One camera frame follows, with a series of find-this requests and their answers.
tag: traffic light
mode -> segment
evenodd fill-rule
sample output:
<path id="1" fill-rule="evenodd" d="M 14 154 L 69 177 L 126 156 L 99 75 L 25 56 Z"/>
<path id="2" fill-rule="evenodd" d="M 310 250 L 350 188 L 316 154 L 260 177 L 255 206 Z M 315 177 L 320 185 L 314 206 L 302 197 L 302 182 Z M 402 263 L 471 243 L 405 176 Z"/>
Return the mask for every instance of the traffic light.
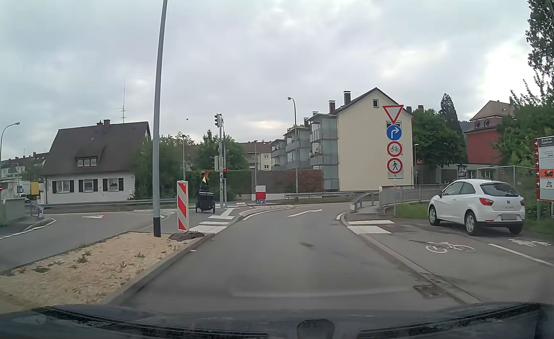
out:
<path id="1" fill-rule="evenodd" d="M 214 115 L 214 124 L 216 127 L 221 127 L 223 125 L 223 116 L 220 113 Z"/>

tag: cloudy sky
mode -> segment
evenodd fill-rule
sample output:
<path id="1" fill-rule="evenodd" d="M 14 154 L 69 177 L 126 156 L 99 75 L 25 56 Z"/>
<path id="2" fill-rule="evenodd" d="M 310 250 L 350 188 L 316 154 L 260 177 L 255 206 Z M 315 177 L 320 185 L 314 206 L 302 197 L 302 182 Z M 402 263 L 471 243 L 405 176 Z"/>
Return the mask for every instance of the cloudy sky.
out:
<path id="1" fill-rule="evenodd" d="M 152 121 L 161 0 L 0 0 L 3 158 L 58 128 Z M 459 119 L 533 76 L 525 0 L 168 0 L 161 126 L 195 140 L 223 113 L 238 141 L 273 140 L 342 91 L 378 87 Z"/>

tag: car taillight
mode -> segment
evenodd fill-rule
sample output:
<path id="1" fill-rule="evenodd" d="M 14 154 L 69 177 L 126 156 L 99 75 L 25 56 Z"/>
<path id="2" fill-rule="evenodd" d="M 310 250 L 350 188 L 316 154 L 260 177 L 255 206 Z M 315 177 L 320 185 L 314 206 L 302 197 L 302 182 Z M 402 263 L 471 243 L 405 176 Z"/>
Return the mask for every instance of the car taillight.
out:
<path id="1" fill-rule="evenodd" d="M 494 204 L 494 201 L 492 201 L 491 199 L 486 199 L 486 198 L 480 198 L 480 202 L 484 206 L 492 206 Z"/>

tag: antenna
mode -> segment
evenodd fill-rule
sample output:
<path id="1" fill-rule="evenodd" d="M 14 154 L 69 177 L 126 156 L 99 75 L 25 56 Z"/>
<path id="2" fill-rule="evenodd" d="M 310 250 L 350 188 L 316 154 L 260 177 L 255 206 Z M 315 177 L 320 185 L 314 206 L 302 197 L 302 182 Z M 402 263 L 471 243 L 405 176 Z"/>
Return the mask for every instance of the antenna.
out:
<path id="1" fill-rule="evenodd" d="M 123 80 L 122 85 L 122 107 L 118 107 L 115 109 L 119 109 L 122 112 L 122 123 L 125 123 L 125 95 L 126 95 L 126 79 Z"/>

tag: car rear window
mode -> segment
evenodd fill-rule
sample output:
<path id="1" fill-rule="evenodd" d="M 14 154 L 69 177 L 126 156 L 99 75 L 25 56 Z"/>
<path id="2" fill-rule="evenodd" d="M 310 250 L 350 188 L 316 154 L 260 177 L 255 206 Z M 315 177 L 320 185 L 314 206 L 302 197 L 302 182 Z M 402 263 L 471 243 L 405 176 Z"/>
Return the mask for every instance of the car rear window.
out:
<path id="1" fill-rule="evenodd" d="M 520 196 L 513 186 L 505 182 L 483 183 L 480 187 L 488 196 Z"/>

